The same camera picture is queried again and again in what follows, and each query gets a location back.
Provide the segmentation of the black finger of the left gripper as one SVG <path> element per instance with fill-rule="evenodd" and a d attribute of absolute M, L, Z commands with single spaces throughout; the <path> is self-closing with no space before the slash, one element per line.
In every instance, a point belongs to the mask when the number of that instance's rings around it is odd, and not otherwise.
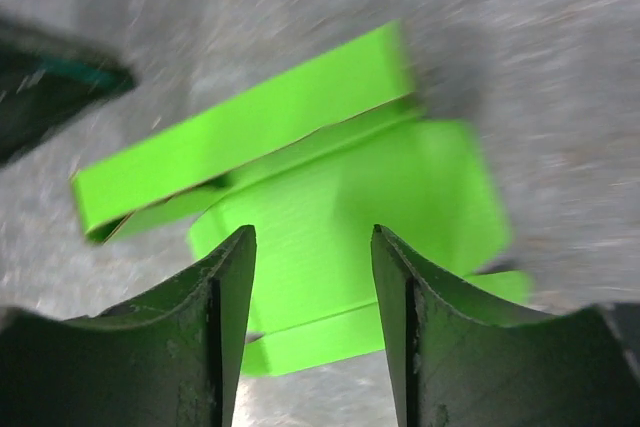
<path fill-rule="evenodd" d="M 1 18 L 1 163 L 10 164 L 86 109 L 136 87 L 115 51 L 13 16 Z"/>

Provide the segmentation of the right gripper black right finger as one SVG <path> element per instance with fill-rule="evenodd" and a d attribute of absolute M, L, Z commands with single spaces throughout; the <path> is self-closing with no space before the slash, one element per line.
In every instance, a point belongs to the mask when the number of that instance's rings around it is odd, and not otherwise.
<path fill-rule="evenodd" d="M 639 307 L 536 311 L 432 263 L 384 226 L 371 239 L 402 426 L 635 426 Z"/>

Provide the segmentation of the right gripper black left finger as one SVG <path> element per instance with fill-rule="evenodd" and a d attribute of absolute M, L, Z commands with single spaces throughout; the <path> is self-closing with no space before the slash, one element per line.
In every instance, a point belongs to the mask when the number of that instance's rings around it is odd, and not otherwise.
<path fill-rule="evenodd" d="M 5 426 L 228 426 L 254 279 L 256 232 L 95 317 L 1 312 Z"/>

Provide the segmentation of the green paper box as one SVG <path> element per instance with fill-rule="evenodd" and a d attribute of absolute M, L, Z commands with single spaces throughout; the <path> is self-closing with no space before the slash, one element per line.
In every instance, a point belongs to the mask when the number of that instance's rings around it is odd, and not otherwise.
<path fill-rule="evenodd" d="M 401 25 L 386 23 L 77 172 L 86 236 L 116 240 L 192 217 L 202 258 L 252 225 L 244 351 L 278 376 L 384 346 L 370 242 L 381 224 L 509 301 L 528 275 L 483 275 L 511 232 L 470 126 L 425 120 Z"/>

